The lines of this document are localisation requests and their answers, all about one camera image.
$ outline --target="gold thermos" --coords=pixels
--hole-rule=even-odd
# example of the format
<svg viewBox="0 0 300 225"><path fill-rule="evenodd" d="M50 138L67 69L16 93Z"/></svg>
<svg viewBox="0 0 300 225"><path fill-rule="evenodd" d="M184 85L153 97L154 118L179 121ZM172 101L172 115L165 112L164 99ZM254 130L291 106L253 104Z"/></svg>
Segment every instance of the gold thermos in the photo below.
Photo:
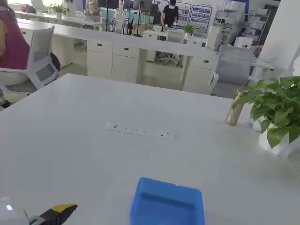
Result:
<svg viewBox="0 0 300 225"><path fill-rule="evenodd" d="M238 100L243 95L245 95L244 92L237 91L237 94L232 101L232 104L230 106L229 112L228 112L228 114L226 116L226 120L225 120L225 123L227 123L230 126L235 126L238 122L238 119L240 117L240 113L242 112L244 104L237 104L235 109L233 109L233 104L235 103L236 100Z"/></svg>

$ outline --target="pink shirt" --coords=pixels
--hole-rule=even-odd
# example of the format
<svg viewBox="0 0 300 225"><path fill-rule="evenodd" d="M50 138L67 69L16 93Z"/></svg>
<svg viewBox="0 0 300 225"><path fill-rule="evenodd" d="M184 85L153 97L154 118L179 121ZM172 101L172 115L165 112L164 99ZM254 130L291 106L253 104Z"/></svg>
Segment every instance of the pink shirt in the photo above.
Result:
<svg viewBox="0 0 300 225"><path fill-rule="evenodd" d="M29 55L29 45L25 41L18 24L10 18L6 11L0 10L0 19L4 22L5 51L0 57L0 68L26 69Z"/></svg>

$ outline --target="light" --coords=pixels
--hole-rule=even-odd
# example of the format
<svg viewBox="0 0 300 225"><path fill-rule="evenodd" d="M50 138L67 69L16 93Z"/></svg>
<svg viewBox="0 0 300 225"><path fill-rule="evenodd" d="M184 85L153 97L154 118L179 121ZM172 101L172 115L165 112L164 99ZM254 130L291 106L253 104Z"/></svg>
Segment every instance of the light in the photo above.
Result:
<svg viewBox="0 0 300 225"><path fill-rule="evenodd" d="M13 207L11 205L6 205L7 210L13 210Z"/></svg>

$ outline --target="black and yellow tool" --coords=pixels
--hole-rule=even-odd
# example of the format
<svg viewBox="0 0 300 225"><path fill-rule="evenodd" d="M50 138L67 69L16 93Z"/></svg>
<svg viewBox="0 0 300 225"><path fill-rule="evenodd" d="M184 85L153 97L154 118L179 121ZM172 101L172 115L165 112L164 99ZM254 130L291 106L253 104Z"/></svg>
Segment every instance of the black and yellow tool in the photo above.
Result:
<svg viewBox="0 0 300 225"><path fill-rule="evenodd" d="M53 206L39 217L31 217L29 225L62 225L76 208L73 203Z"/></svg>

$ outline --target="gray mesh chair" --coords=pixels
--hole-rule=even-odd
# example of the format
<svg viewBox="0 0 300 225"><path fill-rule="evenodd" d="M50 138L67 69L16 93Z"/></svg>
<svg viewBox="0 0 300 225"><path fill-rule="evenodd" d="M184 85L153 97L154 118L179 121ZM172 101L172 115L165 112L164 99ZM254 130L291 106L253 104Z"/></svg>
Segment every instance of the gray mesh chair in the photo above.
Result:
<svg viewBox="0 0 300 225"><path fill-rule="evenodd" d="M236 91L245 86L250 79L250 67L253 51L234 46L221 46L220 55L214 73L218 81L214 94L232 98Z"/></svg>
<svg viewBox="0 0 300 225"><path fill-rule="evenodd" d="M54 26L33 31L27 68L0 68L0 92L33 93L56 79L59 72L50 57Z"/></svg>

